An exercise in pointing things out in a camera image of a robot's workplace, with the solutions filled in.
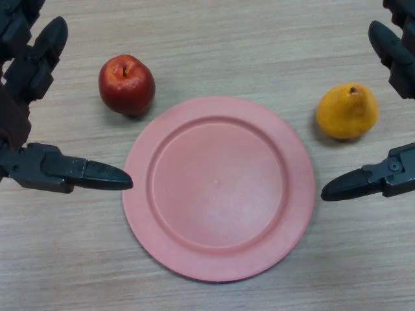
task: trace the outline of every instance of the red apple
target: red apple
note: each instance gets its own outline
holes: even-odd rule
[[[150,107],[156,92],[153,75],[131,55],[109,60],[99,73],[99,93],[113,111],[137,116]]]

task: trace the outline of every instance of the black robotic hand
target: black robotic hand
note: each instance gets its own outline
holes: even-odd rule
[[[0,68],[13,60],[0,83],[0,181],[13,178],[22,187],[70,193],[74,186],[124,190],[133,186],[124,171],[99,162],[67,157],[55,146],[26,143],[29,105],[42,99],[65,47],[68,29],[57,17],[27,45],[30,28],[45,0],[0,0]]]
[[[389,82],[402,98],[415,99],[415,1],[384,0],[392,22],[403,30],[399,39],[384,24],[373,21],[369,39],[381,63],[390,70]],[[330,183],[322,191],[325,201],[358,198],[382,192],[390,197],[415,190],[415,143],[389,151],[376,165],[364,165]]]

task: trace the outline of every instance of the wood grain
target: wood grain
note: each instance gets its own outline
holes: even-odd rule
[[[389,86],[367,37],[373,19],[390,20],[381,2],[47,1],[34,34],[62,15],[70,37],[50,92],[32,105],[30,141],[122,167],[137,135],[161,112],[193,97],[235,95],[294,127],[320,191],[340,173],[415,140],[414,103]],[[156,78],[154,108],[139,121],[109,112],[99,99],[99,69],[121,53],[143,60]],[[339,144],[316,130],[313,113],[330,87],[350,80],[373,89],[381,120],[357,142]],[[130,232],[120,193],[77,189],[64,196],[4,180],[0,310],[413,311],[413,199],[318,199],[307,234],[281,264],[247,281],[213,285],[154,262]]]

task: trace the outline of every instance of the yellow pear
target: yellow pear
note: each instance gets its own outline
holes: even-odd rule
[[[358,83],[331,89],[317,108],[317,123],[336,139],[356,138],[370,130],[379,118],[379,106],[372,91]]]

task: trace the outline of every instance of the wooden table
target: wooden table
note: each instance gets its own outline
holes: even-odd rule
[[[204,95],[249,98],[298,132],[318,191],[335,176],[382,160],[415,140],[415,105],[389,86],[368,37],[390,14],[375,0],[54,0],[69,41],[47,96],[31,106],[29,141],[123,167],[142,129],[173,105]],[[154,108],[139,121],[101,102],[98,73],[130,53],[156,78]],[[335,84],[367,84],[379,99],[376,127],[340,144],[316,130],[314,109]],[[126,222],[119,192],[71,195],[0,191],[0,310],[383,311],[415,310],[415,195],[316,201],[298,247],[253,279],[204,284],[153,261]]]

